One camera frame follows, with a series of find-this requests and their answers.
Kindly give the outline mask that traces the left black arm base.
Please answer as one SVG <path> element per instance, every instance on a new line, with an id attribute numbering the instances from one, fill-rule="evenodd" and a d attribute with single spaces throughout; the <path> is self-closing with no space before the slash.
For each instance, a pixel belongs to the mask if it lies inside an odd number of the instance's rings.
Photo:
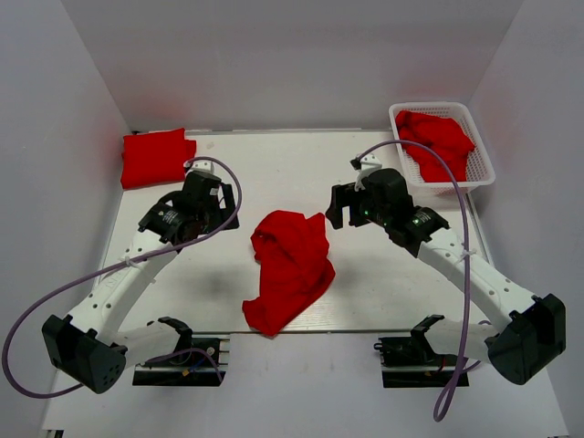
<path id="1" fill-rule="evenodd" d="M 159 321 L 178 332 L 178 344 L 170 358 L 149 360 L 137 365 L 133 372 L 132 385 L 220 387 L 228 367 L 229 336 L 196 334 L 175 318 L 164 317 Z"/>

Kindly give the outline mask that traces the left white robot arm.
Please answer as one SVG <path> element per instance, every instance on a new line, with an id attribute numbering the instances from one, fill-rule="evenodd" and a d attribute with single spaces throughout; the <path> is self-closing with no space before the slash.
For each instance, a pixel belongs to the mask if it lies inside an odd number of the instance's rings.
<path id="1" fill-rule="evenodd" d="M 206 171 L 188 172 L 182 189 L 164 195 L 140 220 L 121 268 L 105 275 L 64 318 L 45 322 L 51 363 L 97 394 L 137 364 L 185 363 L 193 353 L 193 332 L 179 319 L 161 317 L 127 331 L 120 326 L 183 244 L 237 226 L 232 186 Z"/>

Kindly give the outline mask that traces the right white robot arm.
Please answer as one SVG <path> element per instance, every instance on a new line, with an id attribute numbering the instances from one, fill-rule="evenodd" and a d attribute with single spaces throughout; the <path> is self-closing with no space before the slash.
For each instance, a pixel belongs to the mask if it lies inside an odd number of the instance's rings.
<path id="1" fill-rule="evenodd" d="M 407 338 L 381 339 L 376 350 L 390 368 L 437 365 L 453 357 L 459 343 L 464 355 L 492 365 L 506 380 L 523 385 L 566 348 L 566 308 L 552 294 L 539 297 L 513 283 L 481 256 L 464 250 L 448 222 L 428 207 L 414 204 L 404 178 L 380 169 L 359 182 L 331 189 L 326 217 L 333 228 L 380 226 L 390 240 L 442 274 L 458 289 L 470 288 L 471 300 L 487 324 L 468 328 L 442 315 L 431 315 Z"/>

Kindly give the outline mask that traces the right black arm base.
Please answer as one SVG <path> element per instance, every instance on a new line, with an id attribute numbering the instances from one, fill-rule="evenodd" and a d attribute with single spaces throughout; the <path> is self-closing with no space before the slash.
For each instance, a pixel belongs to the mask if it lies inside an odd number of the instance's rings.
<path id="1" fill-rule="evenodd" d="M 384 389 L 445 388 L 453 377 L 456 356 L 438 354 L 425 338 L 426 332 L 444 316 L 431 315 L 406 336 L 380 337 L 373 349 L 381 360 Z"/>

